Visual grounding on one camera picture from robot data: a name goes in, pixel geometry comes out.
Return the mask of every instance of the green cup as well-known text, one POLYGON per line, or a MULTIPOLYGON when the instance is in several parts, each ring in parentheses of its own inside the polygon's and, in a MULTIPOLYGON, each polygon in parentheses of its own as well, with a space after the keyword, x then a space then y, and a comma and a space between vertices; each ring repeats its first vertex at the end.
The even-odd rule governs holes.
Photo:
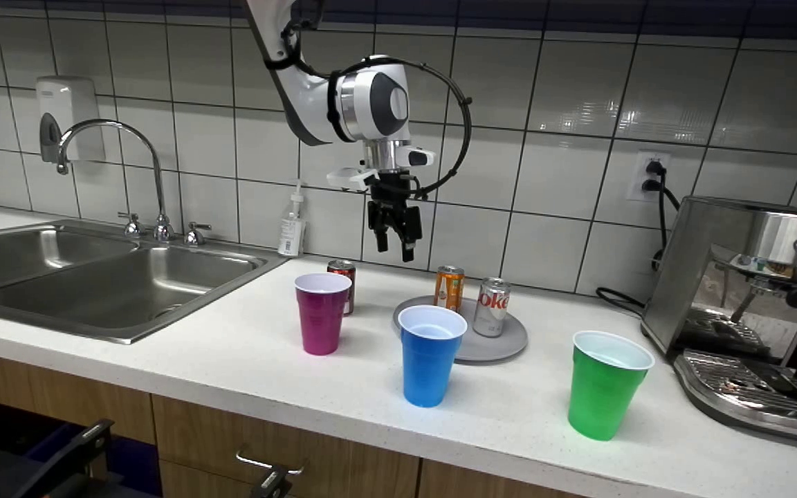
POLYGON ((567 421, 592 439, 610 439, 628 400, 653 367, 653 355, 628 337, 581 329, 572 335, 572 381, 567 421))

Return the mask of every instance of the drawer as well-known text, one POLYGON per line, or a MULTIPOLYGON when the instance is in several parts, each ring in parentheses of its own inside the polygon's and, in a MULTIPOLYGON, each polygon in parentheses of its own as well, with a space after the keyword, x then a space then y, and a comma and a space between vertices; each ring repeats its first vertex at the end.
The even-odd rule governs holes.
POLYGON ((114 435, 154 442, 145 392, 0 360, 0 403, 78 427, 109 417, 114 435))
POLYGON ((414 496, 418 460, 411 456, 158 395, 152 399, 152 413, 158 454, 170 464, 170 470, 191 468, 206 475, 255 483, 266 470, 238 464, 235 450, 244 449, 252 460, 303 468, 303 475, 294 479, 294 496, 414 496))
POLYGON ((422 461, 418 498, 570 498, 570 496, 450 464, 422 461))

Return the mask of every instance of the blue cup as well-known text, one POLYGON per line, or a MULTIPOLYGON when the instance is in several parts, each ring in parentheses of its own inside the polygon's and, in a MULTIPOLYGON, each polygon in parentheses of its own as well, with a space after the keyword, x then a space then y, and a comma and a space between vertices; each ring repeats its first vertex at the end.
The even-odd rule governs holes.
POLYGON ((450 366, 468 320, 446 308, 414 305, 399 313, 403 351, 403 399, 437 406, 448 392, 450 366))

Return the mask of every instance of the wall outlet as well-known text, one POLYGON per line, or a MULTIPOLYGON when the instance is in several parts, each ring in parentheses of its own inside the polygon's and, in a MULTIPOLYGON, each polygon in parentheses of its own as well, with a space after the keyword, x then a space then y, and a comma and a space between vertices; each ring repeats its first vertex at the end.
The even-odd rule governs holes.
POLYGON ((626 186, 628 201, 646 201, 655 197, 655 190, 642 187, 646 179, 655 179, 655 174, 646 174, 649 160, 659 160, 670 172, 670 156, 639 153, 626 186))

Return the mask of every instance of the plastic cup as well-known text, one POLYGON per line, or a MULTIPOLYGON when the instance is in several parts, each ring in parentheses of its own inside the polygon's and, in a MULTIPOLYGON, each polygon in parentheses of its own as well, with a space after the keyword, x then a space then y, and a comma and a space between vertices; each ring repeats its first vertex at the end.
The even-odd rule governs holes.
POLYGON ((649 367, 653 355, 628 337, 599 329, 574 333, 570 427, 592 439, 610 439, 649 367))
POLYGON ((403 399, 437 406, 448 392, 450 366, 468 320, 446 308, 414 305, 399 313, 403 399))
POLYGON ((339 347, 342 305, 352 279, 342 273, 303 273, 294 279, 299 329, 307 355, 331 355, 339 347))

